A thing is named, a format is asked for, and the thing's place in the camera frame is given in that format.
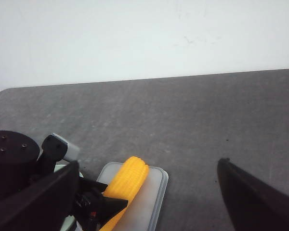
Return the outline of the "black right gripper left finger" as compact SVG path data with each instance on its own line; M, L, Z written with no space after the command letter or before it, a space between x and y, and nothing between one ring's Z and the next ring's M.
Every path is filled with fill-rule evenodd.
M40 179L0 202L0 231L58 231L71 212L79 184L79 164Z

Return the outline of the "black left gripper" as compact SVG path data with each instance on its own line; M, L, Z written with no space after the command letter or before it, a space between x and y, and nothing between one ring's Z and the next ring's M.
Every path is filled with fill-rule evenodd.
M35 157L30 185L79 159L79 147L56 134L51 134L44 140L43 153L40 153L40 147L34 140L30 141L29 147L30 153ZM104 197L102 192L107 187L107 184L79 177L71 212L66 217L73 216L90 230L102 228L128 205L128 200Z

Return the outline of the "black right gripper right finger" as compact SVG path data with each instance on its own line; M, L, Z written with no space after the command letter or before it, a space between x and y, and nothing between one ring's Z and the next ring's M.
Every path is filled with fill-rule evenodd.
M237 167L217 165L223 201L236 231L289 231L289 196Z

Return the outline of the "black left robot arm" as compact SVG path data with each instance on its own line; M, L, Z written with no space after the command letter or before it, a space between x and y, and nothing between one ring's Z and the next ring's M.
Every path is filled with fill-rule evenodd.
M107 185L79 175L79 148L57 134L42 145L0 130L0 231L58 231L73 216L97 231L128 201L103 195Z

